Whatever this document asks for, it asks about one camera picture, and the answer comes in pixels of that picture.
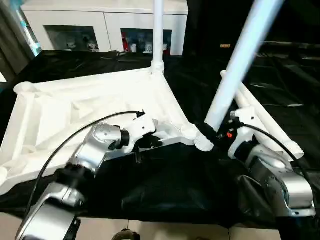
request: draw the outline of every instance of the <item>black cable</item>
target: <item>black cable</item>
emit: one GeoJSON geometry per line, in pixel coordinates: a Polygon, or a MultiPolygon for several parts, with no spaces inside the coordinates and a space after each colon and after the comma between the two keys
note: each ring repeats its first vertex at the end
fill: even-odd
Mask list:
{"type": "Polygon", "coordinates": [[[143,115],[144,113],[142,112],[139,112],[139,111],[122,111],[122,112],[117,112],[117,113],[114,113],[114,114],[111,114],[109,116],[105,116],[103,118],[100,118],[84,127],[82,127],[81,129],[79,129],[78,131],[76,131],[74,134],[72,134],[70,137],[68,137],[60,146],[58,146],[58,148],[51,154],[51,156],[48,158],[48,160],[45,162],[45,164],[43,165],[42,169],[40,170],[39,172],[39,175],[35,181],[35,184],[34,184],[34,187],[33,187],[33,190],[31,192],[31,195],[30,195],[30,198],[29,198],[29,202],[26,206],[26,209],[25,209],[25,212],[24,212],[24,218],[27,217],[30,209],[31,209],[31,205],[32,205],[32,201],[33,201],[33,198],[35,196],[35,193],[36,193],[36,190],[37,190],[37,186],[40,182],[40,179],[42,178],[44,172],[46,171],[49,163],[51,162],[51,160],[55,157],[55,155],[71,140],[73,139],[77,134],[79,134],[80,132],[82,132],[83,130],[89,128],[89,127],[92,127],[93,125],[96,125],[98,124],[99,122],[101,121],[104,121],[104,120],[107,120],[107,119],[110,119],[110,118],[113,118],[113,117],[116,117],[116,116],[119,116],[119,115],[124,115],[124,114],[137,114],[137,116],[141,116],[143,115]]]}
{"type": "Polygon", "coordinates": [[[277,143],[292,159],[293,161],[295,162],[295,164],[300,168],[304,178],[308,181],[308,183],[311,185],[311,181],[310,181],[310,178],[307,174],[307,172],[305,171],[305,169],[302,167],[302,165],[299,163],[298,159],[295,157],[295,155],[292,154],[292,152],[290,152],[290,150],[288,148],[286,148],[286,146],[280,142],[278,139],[276,139],[274,136],[272,136],[270,133],[258,128],[258,127],[255,127],[255,126],[252,126],[252,125],[249,125],[249,124],[244,124],[244,123],[241,123],[241,126],[242,127],[247,127],[247,128],[250,128],[250,129],[253,129],[255,131],[258,131],[264,135],[266,135],[267,137],[269,137],[270,139],[272,139],[273,141],[275,141],[275,143],[277,143]]]}

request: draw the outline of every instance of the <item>white triangular structure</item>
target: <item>white triangular structure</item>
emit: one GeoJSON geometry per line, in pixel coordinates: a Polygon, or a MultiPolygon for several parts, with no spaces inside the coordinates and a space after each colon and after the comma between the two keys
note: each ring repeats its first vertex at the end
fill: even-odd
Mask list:
{"type": "MultiPolygon", "coordinates": [[[[51,153],[71,134],[113,113],[142,111],[158,120],[164,145],[193,145],[197,129],[179,106],[164,75],[163,0],[154,0],[153,60],[150,68],[15,86],[17,99],[0,148],[0,195],[35,179],[51,153]]],[[[135,116],[107,120],[125,127],[135,116]]],[[[69,160],[83,131],[52,160],[44,176],[69,160]]]]}

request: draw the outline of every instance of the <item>curtain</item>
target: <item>curtain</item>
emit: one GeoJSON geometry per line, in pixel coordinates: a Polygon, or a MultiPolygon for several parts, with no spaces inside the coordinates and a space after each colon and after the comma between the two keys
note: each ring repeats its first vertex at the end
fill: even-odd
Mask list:
{"type": "Polygon", "coordinates": [[[0,2],[0,71],[11,81],[24,69],[34,55],[10,9],[0,2]]]}

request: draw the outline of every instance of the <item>table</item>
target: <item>table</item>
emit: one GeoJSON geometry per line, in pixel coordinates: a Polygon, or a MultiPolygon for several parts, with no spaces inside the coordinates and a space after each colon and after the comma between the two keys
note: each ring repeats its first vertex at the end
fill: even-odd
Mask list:
{"type": "MultiPolygon", "coordinates": [[[[0,94],[0,139],[15,103],[12,88],[16,84],[147,68],[151,60],[152,56],[145,54],[42,51],[0,94]]],[[[221,80],[220,71],[226,69],[228,60],[223,56],[164,58],[165,77],[191,123],[205,119],[221,80]]],[[[319,67],[313,62],[303,64],[257,58],[245,84],[305,151],[299,161],[308,168],[319,211],[320,83],[296,73],[303,70],[320,79],[319,67]],[[305,90],[296,91],[297,84],[305,90]]],[[[261,189],[248,192],[252,185],[241,176],[250,173],[219,149],[205,153],[194,146],[176,144],[144,152],[142,160],[142,164],[136,164],[133,156],[126,156],[105,162],[80,216],[219,224],[226,228],[236,223],[256,228],[275,226],[261,189]]],[[[35,199],[52,180],[49,176],[41,181],[35,199]]],[[[21,183],[0,196],[0,212],[21,217],[33,184],[21,183]]]]}

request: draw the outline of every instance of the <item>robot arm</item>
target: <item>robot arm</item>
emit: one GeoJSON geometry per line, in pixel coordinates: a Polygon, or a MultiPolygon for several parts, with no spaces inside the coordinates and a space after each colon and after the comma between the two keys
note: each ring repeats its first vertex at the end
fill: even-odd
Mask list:
{"type": "Polygon", "coordinates": [[[155,131],[154,120],[146,114],[125,129],[107,123],[93,126],[65,168],[55,172],[56,181],[49,184],[32,207],[16,239],[75,240],[81,221],[68,209],[86,201],[87,190],[108,154],[129,154],[138,140],[155,131]]]}
{"type": "Polygon", "coordinates": [[[313,191],[308,181],[293,170],[284,155],[252,141],[253,130],[242,123],[255,126],[254,115],[240,109],[231,116],[218,133],[206,123],[197,127],[231,159],[242,161],[260,183],[273,210],[281,239],[319,239],[313,191]]]}

